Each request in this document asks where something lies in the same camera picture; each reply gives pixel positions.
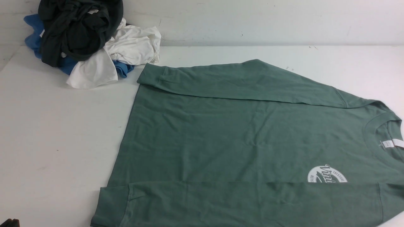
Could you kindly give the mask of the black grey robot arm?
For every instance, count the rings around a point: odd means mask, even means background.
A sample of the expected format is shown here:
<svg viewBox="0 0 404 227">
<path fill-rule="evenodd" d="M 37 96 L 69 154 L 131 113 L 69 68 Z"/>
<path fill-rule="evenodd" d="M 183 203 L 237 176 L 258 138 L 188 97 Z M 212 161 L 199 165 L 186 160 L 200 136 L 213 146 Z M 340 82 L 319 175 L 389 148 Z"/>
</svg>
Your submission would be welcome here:
<svg viewBox="0 0 404 227">
<path fill-rule="evenodd" d="M 20 222 L 18 219 L 7 219 L 6 221 L 4 221 L 0 227 L 20 227 Z"/>
</svg>

